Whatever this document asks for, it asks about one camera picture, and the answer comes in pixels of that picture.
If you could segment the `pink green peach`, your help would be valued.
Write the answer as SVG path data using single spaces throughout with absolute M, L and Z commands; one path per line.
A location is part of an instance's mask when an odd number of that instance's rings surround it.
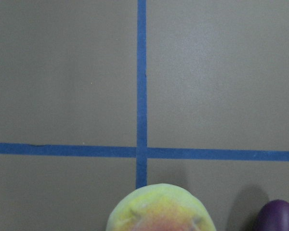
M 171 184 L 152 184 L 125 196 L 110 213 L 108 231 L 214 231 L 200 200 Z

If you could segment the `purple eggplant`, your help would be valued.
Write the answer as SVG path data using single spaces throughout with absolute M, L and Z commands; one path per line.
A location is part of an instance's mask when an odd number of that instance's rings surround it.
M 273 200 L 265 204 L 254 222 L 253 231 L 289 231 L 289 203 Z

